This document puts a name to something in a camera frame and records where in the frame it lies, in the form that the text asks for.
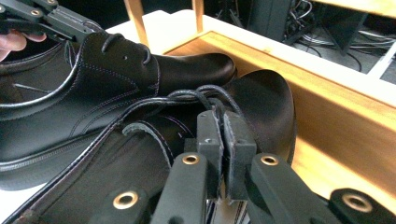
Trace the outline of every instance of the shoe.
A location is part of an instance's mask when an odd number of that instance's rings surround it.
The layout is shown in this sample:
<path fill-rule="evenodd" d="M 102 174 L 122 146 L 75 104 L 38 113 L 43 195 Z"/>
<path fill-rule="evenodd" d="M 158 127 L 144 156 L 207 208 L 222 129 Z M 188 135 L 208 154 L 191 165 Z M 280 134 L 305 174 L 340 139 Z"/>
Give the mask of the shoe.
<path fill-rule="evenodd" d="M 0 189 L 26 189 L 49 181 L 127 105 L 177 89 L 224 85 L 236 73 L 226 55 L 151 55 L 146 46 L 122 35 L 89 35 L 75 60 L 70 53 L 74 48 L 67 49 L 73 67 L 55 90 L 45 87 L 52 75 L 59 80 L 70 69 L 65 63 L 52 63 L 63 57 L 62 47 L 27 61 L 0 65 L 0 83 L 7 83 L 9 90 L 2 87 L 7 97 L 0 95 L 7 99 L 0 104 Z M 24 75 L 35 79 L 38 70 L 47 71 L 45 79 L 33 82 L 41 82 L 42 87 L 12 82 L 13 77 Z M 21 89 L 42 96 L 32 99 L 29 93 L 21 94 Z"/>
<path fill-rule="evenodd" d="M 291 162 L 296 120 L 291 91 L 283 77 L 261 70 L 233 80 L 225 90 L 239 105 L 240 114 L 254 134 L 257 153 L 273 152 Z M 225 110 L 232 108 L 227 103 L 229 98 L 210 97 L 221 100 Z M 148 219 L 136 223 L 149 223 L 173 160 L 185 148 L 196 150 L 194 144 L 186 143 L 196 136 L 197 116 L 207 108 L 163 98 L 142 102 L 161 105 L 164 109 L 136 119 L 139 111 L 133 109 L 143 103 L 129 107 L 77 160 L 5 223 L 131 223 L 134 215 L 131 210 L 118 210 L 112 206 L 113 196 L 128 190 L 141 192 L 139 200 L 148 202 L 148 208 L 144 208 L 146 216 L 142 216 Z"/>

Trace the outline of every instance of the black leather shoe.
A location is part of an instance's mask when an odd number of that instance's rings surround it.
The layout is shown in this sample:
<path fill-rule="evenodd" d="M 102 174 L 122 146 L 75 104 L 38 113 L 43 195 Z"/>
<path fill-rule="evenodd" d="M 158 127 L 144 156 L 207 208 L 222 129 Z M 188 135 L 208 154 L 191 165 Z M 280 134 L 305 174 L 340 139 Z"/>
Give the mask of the black leather shoe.
<path fill-rule="evenodd" d="M 296 121 L 291 91 L 283 77 L 258 71 L 234 80 L 225 89 L 254 133 L 257 152 L 275 153 L 291 162 Z M 228 110 L 228 100 L 215 97 Z M 197 115 L 207 108 L 158 97 L 142 102 L 169 106 L 138 120 L 134 118 L 138 111 L 130 107 L 5 223 L 132 223 L 131 210 L 115 209 L 111 198 L 128 190 L 143 192 L 141 200 L 148 200 L 147 212 L 152 213 L 174 158 L 183 153 L 185 140 L 196 135 Z"/>
<path fill-rule="evenodd" d="M 81 45 L 70 75 L 48 91 L 51 76 L 62 79 L 69 69 L 52 63 L 62 56 L 59 48 L 28 62 L 0 65 L 0 91 L 6 96 L 0 102 L 0 189 L 50 180 L 127 105 L 177 89 L 223 85 L 235 75 L 233 61 L 222 54 L 157 56 L 121 35 L 93 34 Z M 37 83 L 38 70 L 47 72 L 42 87 L 12 80 L 27 73 Z M 34 99 L 31 92 L 42 96 Z"/>

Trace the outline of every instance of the shoe sole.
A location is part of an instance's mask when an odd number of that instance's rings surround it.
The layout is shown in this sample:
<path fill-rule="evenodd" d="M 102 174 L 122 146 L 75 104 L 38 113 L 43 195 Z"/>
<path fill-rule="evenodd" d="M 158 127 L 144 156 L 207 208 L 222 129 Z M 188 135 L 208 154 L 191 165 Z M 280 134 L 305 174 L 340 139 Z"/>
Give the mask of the shoe sole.
<path fill-rule="evenodd" d="M 0 189 L 29 189 L 50 181 L 75 160 L 98 134 L 99 131 L 85 134 L 35 155 L 0 162 Z"/>

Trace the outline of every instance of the leather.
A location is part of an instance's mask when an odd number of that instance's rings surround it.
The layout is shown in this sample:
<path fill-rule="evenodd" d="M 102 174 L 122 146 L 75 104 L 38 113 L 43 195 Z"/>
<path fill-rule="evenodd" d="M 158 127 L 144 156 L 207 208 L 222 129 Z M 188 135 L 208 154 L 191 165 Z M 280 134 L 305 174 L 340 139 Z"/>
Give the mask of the leather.
<path fill-rule="evenodd" d="M 295 115 L 283 77 L 262 70 L 234 80 L 226 90 L 255 133 L 258 153 L 273 152 L 291 160 Z M 201 105 L 168 106 L 159 114 L 140 117 L 146 111 L 135 111 L 126 119 L 111 122 L 77 160 L 5 223 L 87 223 L 107 208 L 104 202 L 111 202 L 108 195 L 128 189 L 145 192 L 152 213 L 172 160 L 183 152 L 186 139 L 196 135 L 197 115 L 205 109 Z M 246 219 L 246 212 L 236 215 L 236 207 L 231 213 L 227 209 L 226 203 L 211 208 L 214 223 L 224 223 L 220 218 L 229 220 L 226 223 Z"/>
<path fill-rule="evenodd" d="M 105 33 L 89 35 L 58 89 L 31 101 L 0 104 L 0 188 L 2 167 L 11 172 L 51 160 L 52 154 L 66 151 L 75 139 L 106 127 L 127 105 L 180 88 L 222 85 L 235 75 L 233 61 L 222 54 L 151 55 L 148 60 L 147 48 L 123 38 L 111 41 L 103 52 L 110 37 Z M 47 71 L 62 72 L 56 67 Z"/>

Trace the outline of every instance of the human hand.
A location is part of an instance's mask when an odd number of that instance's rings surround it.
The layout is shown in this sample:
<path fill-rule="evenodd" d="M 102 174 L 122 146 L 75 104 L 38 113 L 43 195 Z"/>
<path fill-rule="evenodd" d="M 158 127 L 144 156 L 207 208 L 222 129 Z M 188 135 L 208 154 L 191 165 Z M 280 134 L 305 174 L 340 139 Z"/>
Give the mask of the human hand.
<path fill-rule="evenodd" d="M 26 38 L 41 42 L 46 35 L 26 35 L 18 31 L 11 31 L 8 35 L 0 35 L 0 62 L 2 62 L 11 51 L 23 50 L 26 47 Z"/>

